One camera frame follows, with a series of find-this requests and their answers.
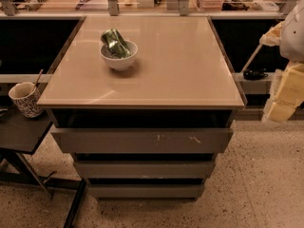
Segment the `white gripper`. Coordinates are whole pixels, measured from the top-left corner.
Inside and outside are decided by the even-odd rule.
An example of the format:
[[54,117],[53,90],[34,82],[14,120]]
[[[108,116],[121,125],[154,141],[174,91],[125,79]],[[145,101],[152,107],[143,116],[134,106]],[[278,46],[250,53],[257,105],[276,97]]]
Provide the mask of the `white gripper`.
[[277,69],[269,93],[262,121],[265,124],[287,122],[304,102],[304,64],[290,61],[284,70]]

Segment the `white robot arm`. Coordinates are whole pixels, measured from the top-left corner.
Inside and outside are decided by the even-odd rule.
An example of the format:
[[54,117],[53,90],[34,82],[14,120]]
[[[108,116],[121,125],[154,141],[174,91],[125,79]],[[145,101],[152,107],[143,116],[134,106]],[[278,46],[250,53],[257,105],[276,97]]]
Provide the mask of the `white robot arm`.
[[297,0],[285,20],[270,28],[259,42],[279,46],[280,55],[289,60],[284,70],[275,71],[262,117],[266,124],[285,123],[304,102],[304,0]]

